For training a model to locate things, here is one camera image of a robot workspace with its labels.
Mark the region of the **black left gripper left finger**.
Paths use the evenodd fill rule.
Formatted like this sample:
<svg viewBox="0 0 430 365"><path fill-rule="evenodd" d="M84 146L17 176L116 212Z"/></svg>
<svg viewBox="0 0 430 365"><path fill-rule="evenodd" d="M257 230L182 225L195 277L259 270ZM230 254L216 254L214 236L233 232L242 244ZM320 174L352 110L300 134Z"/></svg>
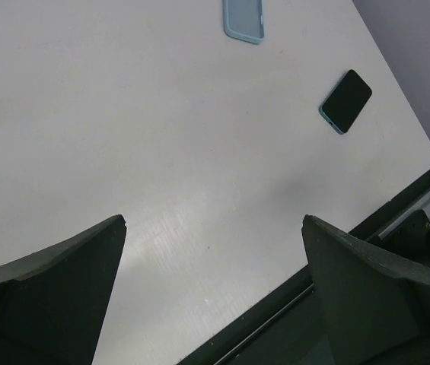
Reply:
<svg viewBox="0 0 430 365"><path fill-rule="evenodd" d="M126 241L122 215L0 265L0 364L90 364Z"/></svg>

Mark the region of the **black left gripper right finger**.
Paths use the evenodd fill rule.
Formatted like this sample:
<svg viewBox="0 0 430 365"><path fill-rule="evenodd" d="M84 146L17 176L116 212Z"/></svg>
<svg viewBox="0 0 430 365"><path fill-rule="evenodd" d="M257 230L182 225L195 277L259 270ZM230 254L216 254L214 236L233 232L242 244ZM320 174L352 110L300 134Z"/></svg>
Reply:
<svg viewBox="0 0 430 365"><path fill-rule="evenodd" d="M430 364L430 267L307 215L302 236L337 364Z"/></svg>

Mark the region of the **black phone teal edge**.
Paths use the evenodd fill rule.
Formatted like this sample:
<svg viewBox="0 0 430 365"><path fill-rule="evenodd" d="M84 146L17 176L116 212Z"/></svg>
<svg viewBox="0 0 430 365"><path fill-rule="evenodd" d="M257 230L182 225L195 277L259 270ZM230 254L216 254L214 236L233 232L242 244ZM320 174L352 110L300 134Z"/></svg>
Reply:
<svg viewBox="0 0 430 365"><path fill-rule="evenodd" d="M347 133L373 94L353 69L348 70L319 107L324 120L340 135Z"/></svg>

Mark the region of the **light blue phone case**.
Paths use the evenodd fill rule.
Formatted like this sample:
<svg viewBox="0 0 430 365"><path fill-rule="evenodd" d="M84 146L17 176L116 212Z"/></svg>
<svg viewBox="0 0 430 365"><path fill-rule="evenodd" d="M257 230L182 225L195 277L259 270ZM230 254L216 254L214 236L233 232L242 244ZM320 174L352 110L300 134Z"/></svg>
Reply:
<svg viewBox="0 0 430 365"><path fill-rule="evenodd" d="M224 0L222 9L224 31L228 37L261 44L265 37L262 0Z"/></svg>

